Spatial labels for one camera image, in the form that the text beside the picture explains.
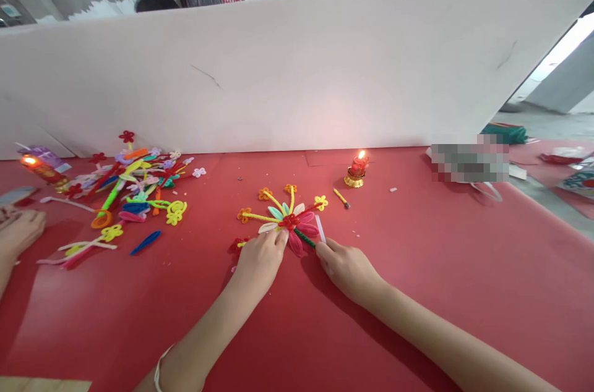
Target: white board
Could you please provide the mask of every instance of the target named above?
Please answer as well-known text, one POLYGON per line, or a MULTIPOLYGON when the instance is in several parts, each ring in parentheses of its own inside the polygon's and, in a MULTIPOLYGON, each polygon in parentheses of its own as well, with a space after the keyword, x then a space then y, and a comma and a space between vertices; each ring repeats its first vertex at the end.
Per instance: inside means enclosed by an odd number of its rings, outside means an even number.
POLYGON ((0 95, 82 156, 117 153, 124 129, 188 153, 428 145, 477 134, 591 1, 258 0, 59 23, 0 36, 0 95))

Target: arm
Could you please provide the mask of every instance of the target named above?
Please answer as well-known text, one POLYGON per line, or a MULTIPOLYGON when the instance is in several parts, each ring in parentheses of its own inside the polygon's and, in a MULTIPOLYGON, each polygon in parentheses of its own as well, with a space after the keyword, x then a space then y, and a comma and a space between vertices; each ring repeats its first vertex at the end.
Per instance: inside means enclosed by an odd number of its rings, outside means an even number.
POLYGON ((328 239, 327 244, 316 244, 316 252, 332 282, 346 296, 423 352, 464 392, 558 391, 386 283, 359 249, 328 239))
MULTIPOLYGON (((163 392, 197 392, 212 366, 270 289, 283 258, 288 234, 270 231, 249 241, 235 274, 204 316, 165 356, 160 367, 163 392)), ((153 369, 136 392, 155 391, 153 369)))
POLYGON ((25 210, 9 218, 0 213, 4 222, 0 224, 0 299, 11 278, 12 267, 19 255, 43 234, 45 213, 25 210))

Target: lit candle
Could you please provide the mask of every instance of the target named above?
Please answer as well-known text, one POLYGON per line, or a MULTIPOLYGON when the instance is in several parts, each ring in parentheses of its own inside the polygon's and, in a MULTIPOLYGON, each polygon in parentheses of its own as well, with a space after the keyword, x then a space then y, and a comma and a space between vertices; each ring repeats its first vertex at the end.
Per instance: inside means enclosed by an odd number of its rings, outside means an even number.
POLYGON ((37 174, 47 183, 54 185, 56 189, 59 189, 66 183, 68 183, 68 178, 63 176, 55 169, 53 169, 50 165, 41 161, 37 157, 32 156, 31 154, 25 154, 21 159, 20 162, 27 168, 31 173, 37 174))
POLYGON ((359 157, 355 157, 351 165, 351 175, 355 177, 363 177, 365 170, 369 166, 369 157, 365 155, 365 151, 359 153, 359 157))

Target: flower center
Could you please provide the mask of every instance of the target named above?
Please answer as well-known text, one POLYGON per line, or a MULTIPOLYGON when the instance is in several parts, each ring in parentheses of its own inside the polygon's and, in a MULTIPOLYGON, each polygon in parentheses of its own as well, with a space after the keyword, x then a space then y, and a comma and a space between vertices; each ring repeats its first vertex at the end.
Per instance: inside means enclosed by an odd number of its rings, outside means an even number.
POLYGON ((287 228, 287 230, 289 231, 293 231, 295 229, 295 227, 297 225, 299 225, 301 223, 301 221, 299 220, 299 218, 297 216, 295 216, 294 214, 289 214, 288 216, 285 216, 285 218, 283 219, 283 221, 278 224, 279 226, 284 226, 287 228))

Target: concrete floor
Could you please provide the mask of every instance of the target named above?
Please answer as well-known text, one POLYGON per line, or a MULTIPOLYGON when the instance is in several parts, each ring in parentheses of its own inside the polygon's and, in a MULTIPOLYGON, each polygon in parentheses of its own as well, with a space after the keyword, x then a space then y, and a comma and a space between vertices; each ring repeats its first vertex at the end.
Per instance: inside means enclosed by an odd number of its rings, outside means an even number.
MULTIPOLYGON (((528 135, 550 140, 594 140, 594 114, 555 114, 531 104, 522 103, 519 113, 497 113, 493 121, 522 125, 528 135)), ((520 189, 549 211, 594 241, 594 220, 583 216, 532 177, 523 181, 510 177, 520 189)))

